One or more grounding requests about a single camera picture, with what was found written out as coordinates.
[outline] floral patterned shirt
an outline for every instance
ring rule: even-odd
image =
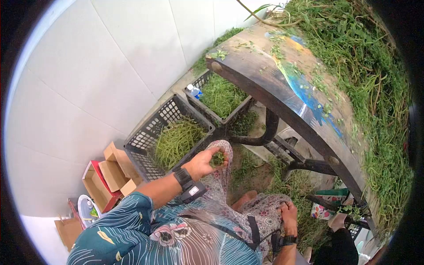
[[[68,265],[85,264],[223,264],[260,265],[262,253],[190,214],[224,226],[248,239],[248,232],[194,201],[153,211],[153,201],[134,192],[77,238]]]

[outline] hand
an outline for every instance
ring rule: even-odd
[[[225,157],[224,164],[220,167],[212,168],[209,165],[209,162],[211,161],[212,156],[218,151],[221,151],[224,153],[224,157]],[[190,174],[191,178],[194,181],[198,181],[203,176],[208,175],[216,170],[225,168],[227,167],[227,165],[228,165],[227,153],[225,153],[224,150],[219,147],[214,147],[214,148],[201,151],[200,153],[195,155],[195,157],[193,157],[189,162],[182,165],[181,168],[185,168]]]
[[[297,237],[297,208],[293,202],[284,202],[280,208],[283,228],[286,235]]]

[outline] watch strap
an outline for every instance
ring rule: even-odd
[[[288,235],[288,236],[282,237],[281,246],[293,245],[298,243],[299,243],[298,237],[295,237],[294,235]]]
[[[192,186],[193,179],[185,168],[176,168],[174,171],[174,176],[178,183],[181,185],[183,192]]]

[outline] floral skirt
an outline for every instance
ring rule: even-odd
[[[277,230],[281,226],[281,215],[277,209],[285,201],[291,201],[290,197],[285,194],[272,194],[265,195],[260,193],[256,198],[244,203],[239,212],[231,209],[226,203],[228,184],[231,178],[231,166],[233,160],[233,150],[229,142],[225,140],[218,140],[212,142],[207,149],[213,147],[222,147],[228,154],[229,161],[228,167],[222,170],[215,171],[201,179],[201,182],[206,186],[207,192],[200,198],[205,205],[214,204],[211,207],[221,208],[220,215],[228,218],[229,220],[237,223],[242,231],[243,236],[247,236],[251,240],[251,229],[247,220],[248,216],[253,216],[259,228],[260,238],[264,239],[271,232]],[[261,244],[260,250],[263,257],[265,257],[271,246],[271,236],[267,237]]]

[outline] wooden table top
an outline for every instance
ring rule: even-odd
[[[275,52],[278,47],[281,56]],[[224,60],[215,56],[220,54],[218,50],[228,52]],[[355,199],[363,202],[365,182],[360,165],[366,147],[349,98],[338,90],[335,77],[325,73],[300,37],[285,36],[280,29],[257,23],[210,51],[206,61],[208,68],[271,109],[307,140]],[[312,80],[320,77],[326,88],[312,85],[319,84]]]

